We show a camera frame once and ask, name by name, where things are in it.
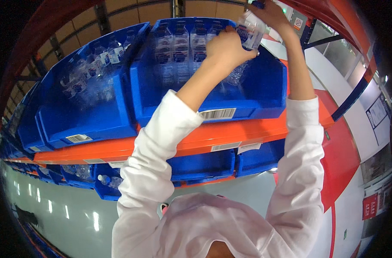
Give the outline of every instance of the white long-sleeve shirt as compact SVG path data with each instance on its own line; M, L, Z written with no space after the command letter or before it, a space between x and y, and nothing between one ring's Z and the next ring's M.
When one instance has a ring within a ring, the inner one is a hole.
M317 98L287 99L286 109L289 133L266 219L245 204L192 193L176 197L160 220L159 203L174 191L166 160L203 122L170 90L121 168L112 257L205 258L214 241L225 242L236 258L306 257L323 215L323 128Z

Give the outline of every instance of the gray floor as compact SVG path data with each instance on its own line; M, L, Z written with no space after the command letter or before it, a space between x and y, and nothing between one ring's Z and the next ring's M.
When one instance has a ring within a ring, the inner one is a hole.
M111 256L111 230L117 220L115 201L101 200L94 190L49 184L3 164L0 167L9 201L33 212L40 223L39 232L53 245L74 258ZM273 175L261 173L177 189L167 203L179 195L208 192L248 204L265 216L275 186Z

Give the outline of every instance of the sign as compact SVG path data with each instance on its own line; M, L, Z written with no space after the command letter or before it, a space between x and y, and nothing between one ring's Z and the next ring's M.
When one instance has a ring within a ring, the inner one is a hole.
M293 24L293 28L300 30L302 27L303 21L299 18L296 18L295 23Z
M378 205L378 193L366 197L362 201L363 215L362 220L367 220L376 216Z

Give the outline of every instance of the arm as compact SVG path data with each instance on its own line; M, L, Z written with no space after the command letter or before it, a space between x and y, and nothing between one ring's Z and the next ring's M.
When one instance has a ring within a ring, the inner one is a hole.
M113 227L112 257L151 253L148 240L160 221L158 204L174 191L172 168L166 160L176 154L177 144L203 122L196 111L210 91L235 67L256 56L256 52L242 48L234 31L227 30L209 42L207 58L200 68L178 93L168 91L137 136L133 154L120 170L124 180L119 186L122 195L117 202L119 219Z
M285 41L290 78L286 101L288 135L278 163L279 179L266 214L275 229L267 245L271 257L306 257L322 221L323 127L299 39L280 7L266 1L265 9L249 8Z

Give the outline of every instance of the shelf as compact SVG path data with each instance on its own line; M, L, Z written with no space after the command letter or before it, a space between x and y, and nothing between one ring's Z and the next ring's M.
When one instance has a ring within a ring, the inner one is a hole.
M287 67L287 61L281 60ZM319 121L326 129L334 124L326 107L319 99ZM177 146L176 156L187 156L210 152L212 146L242 142L271 142L286 138L286 110L279 118L252 119L218 123L204 123L196 128ZM125 161L134 149L135 137L85 143L39 152L34 160L28 158L8 159L12 162L38 164L88 164Z

